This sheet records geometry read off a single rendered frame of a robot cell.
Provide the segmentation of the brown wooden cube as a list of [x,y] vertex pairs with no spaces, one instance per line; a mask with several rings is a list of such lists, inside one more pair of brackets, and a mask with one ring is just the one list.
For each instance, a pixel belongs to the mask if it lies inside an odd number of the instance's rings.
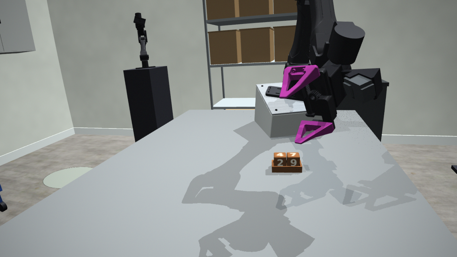
[[287,152],[287,166],[299,166],[300,156],[298,152]]
[[274,166],[287,166],[287,156],[285,152],[274,152]]

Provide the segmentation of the brown wooden tray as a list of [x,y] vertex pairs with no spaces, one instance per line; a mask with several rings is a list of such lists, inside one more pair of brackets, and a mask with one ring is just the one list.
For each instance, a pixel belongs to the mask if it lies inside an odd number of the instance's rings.
[[301,160],[300,160],[300,166],[274,166],[274,160],[272,160],[272,172],[273,173],[302,173]]

